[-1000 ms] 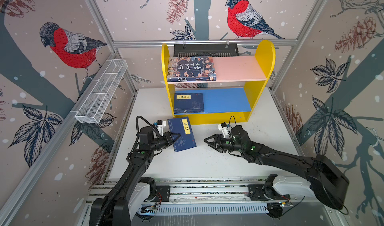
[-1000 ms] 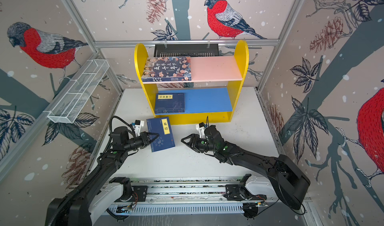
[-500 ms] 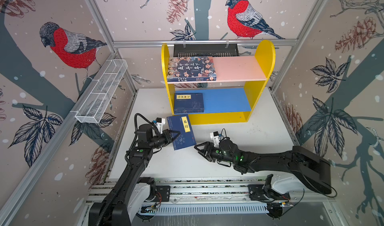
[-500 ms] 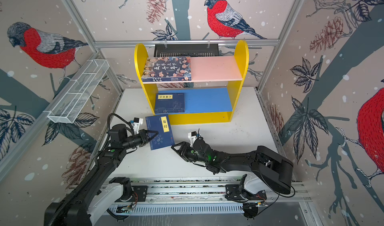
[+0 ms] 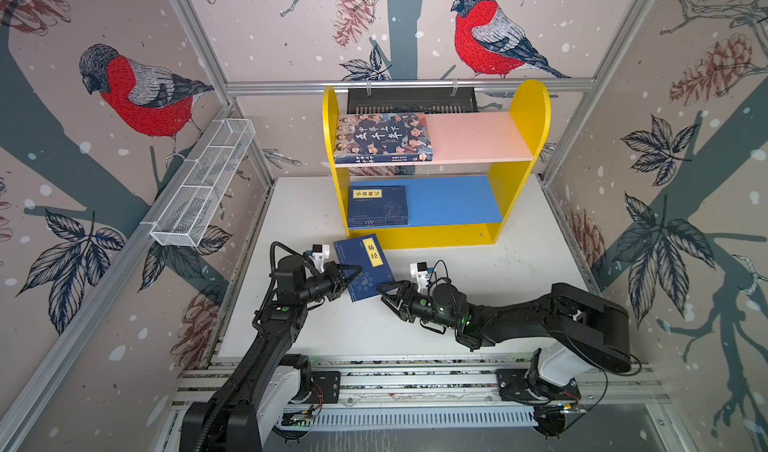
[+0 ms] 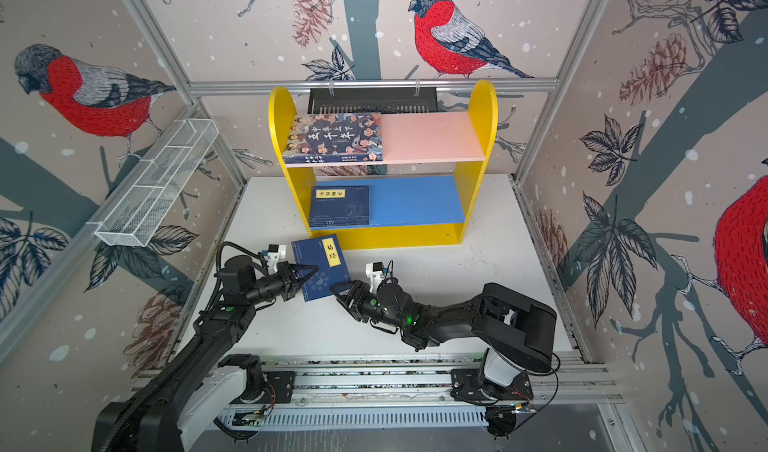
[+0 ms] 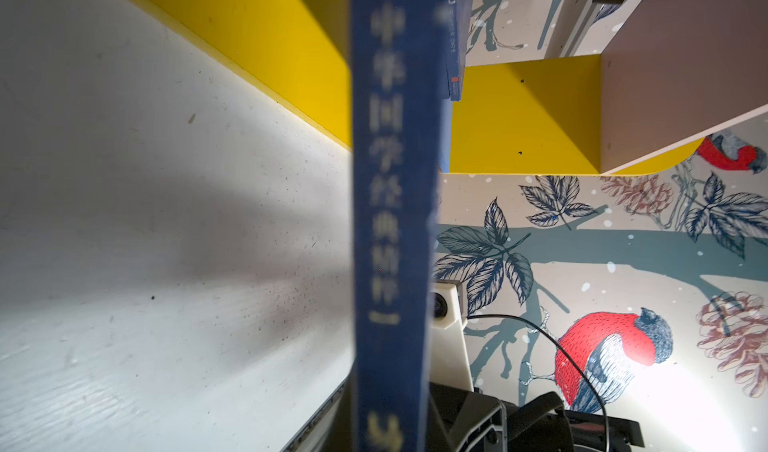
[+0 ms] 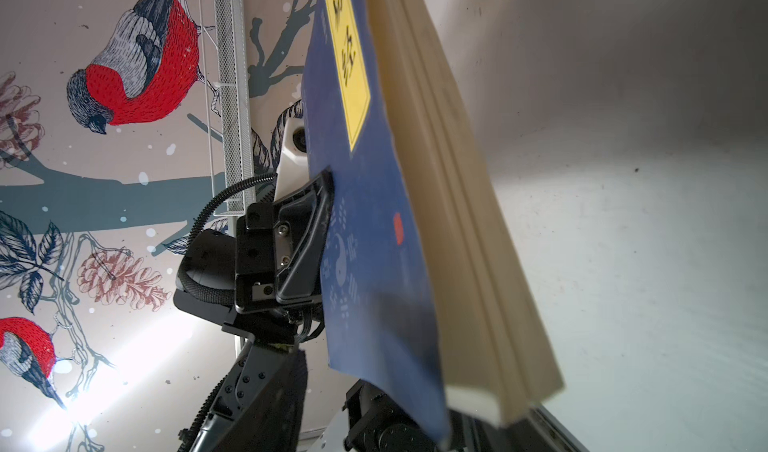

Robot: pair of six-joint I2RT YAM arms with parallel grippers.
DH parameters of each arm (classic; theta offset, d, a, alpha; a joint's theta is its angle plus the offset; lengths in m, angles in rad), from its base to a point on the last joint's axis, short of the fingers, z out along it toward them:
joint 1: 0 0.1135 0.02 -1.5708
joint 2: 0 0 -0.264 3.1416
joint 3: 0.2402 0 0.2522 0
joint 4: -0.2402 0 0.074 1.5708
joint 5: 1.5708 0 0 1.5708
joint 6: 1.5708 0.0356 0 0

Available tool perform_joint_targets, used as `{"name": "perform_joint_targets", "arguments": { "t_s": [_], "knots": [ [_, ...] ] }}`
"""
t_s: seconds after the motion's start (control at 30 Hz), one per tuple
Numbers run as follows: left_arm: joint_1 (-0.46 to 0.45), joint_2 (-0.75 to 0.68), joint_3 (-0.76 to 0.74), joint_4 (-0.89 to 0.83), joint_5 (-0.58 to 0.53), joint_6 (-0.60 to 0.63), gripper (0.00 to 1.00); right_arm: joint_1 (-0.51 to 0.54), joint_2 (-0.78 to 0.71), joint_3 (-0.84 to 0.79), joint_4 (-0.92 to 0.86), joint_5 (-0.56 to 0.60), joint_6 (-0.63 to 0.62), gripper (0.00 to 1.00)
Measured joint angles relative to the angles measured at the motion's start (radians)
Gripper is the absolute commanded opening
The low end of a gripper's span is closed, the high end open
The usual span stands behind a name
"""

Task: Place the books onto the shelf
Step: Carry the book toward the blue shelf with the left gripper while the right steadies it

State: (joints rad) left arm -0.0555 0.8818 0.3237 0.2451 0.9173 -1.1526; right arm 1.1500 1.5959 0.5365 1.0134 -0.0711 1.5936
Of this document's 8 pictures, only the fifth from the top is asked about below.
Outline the blue book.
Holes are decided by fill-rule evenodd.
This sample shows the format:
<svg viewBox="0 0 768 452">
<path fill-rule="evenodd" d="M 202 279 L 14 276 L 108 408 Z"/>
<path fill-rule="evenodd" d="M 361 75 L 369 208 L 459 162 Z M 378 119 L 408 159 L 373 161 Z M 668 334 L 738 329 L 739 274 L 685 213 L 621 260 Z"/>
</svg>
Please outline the blue book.
<svg viewBox="0 0 768 452">
<path fill-rule="evenodd" d="M 376 297 L 379 295 L 378 286 L 395 281 L 375 234 L 336 241 L 333 246 L 338 263 L 363 267 L 363 272 L 355 277 L 348 287 L 352 302 Z"/>
<path fill-rule="evenodd" d="M 409 222 L 404 186 L 352 186 L 347 224 L 350 228 L 404 226 Z"/>
</svg>

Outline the colourful illustrated thick book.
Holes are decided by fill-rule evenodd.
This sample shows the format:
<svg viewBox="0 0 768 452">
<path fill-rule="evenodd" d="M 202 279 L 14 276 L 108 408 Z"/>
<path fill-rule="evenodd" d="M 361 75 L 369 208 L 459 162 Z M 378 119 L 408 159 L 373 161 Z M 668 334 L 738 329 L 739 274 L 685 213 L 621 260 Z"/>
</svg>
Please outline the colourful illustrated thick book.
<svg viewBox="0 0 768 452">
<path fill-rule="evenodd" d="M 336 164 L 430 162 L 433 148 L 422 113 L 346 114 L 332 135 Z"/>
</svg>

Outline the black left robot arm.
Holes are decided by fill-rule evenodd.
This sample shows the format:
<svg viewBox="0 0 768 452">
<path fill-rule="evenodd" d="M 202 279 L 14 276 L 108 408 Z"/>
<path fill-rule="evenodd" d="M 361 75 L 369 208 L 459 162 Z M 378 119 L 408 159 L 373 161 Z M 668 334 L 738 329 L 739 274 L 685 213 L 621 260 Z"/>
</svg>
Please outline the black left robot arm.
<svg viewBox="0 0 768 452">
<path fill-rule="evenodd" d="M 252 322 L 256 337 L 238 366 L 206 402 L 184 415 L 181 451 L 261 451 L 292 400 L 312 393 L 309 359 L 289 350 L 309 311 L 334 301 L 363 272 L 360 265 L 326 262 L 273 242 L 270 283 Z"/>
</svg>

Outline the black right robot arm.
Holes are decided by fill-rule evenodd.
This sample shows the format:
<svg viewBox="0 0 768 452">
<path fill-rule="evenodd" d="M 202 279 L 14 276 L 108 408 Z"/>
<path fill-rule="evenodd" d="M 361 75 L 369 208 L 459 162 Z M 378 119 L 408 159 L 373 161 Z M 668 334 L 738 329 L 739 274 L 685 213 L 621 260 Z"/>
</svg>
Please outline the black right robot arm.
<svg viewBox="0 0 768 452">
<path fill-rule="evenodd" d="M 381 301 L 404 322 L 419 322 L 432 332 L 451 329 L 457 343 L 471 351 L 523 338 L 555 342 L 534 354 L 534 379 L 563 388 L 589 368 L 626 375 L 632 369 L 629 314 L 611 301 L 567 283 L 527 302 L 507 306 L 475 305 L 450 281 L 423 294 L 410 281 L 377 288 Z"/>
</svg>

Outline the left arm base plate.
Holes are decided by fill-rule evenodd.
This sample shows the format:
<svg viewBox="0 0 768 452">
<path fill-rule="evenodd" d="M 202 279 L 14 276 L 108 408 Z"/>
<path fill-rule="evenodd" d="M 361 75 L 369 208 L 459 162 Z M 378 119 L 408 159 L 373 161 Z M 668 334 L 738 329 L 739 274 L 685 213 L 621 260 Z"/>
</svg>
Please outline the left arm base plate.
<svg viewBox="0 0 768 452">
<path fill-rule="evenodd" d="M 341 373 L 338 371 L 312 372 L 311 379 L 301 377 L 300 389 L 290 405 L 337 404 L 340 396 Z"/>
</svg>

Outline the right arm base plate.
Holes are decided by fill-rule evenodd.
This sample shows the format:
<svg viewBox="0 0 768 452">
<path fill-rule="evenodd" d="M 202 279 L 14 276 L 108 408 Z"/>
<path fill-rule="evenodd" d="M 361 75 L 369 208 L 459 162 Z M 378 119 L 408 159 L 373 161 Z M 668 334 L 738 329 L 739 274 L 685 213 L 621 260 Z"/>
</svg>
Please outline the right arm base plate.
<svg viewBox="0 0 768 452">
<path fill-rule="evenodd" d="M 556 386 L 539 378 L 535 373 L 520 368 L 498 369 L 495 377 L 498 394 L 503 402 L 543 406 L 581 400 L 581 393 L 574 379 L 565 386 Z"/>
</svg>

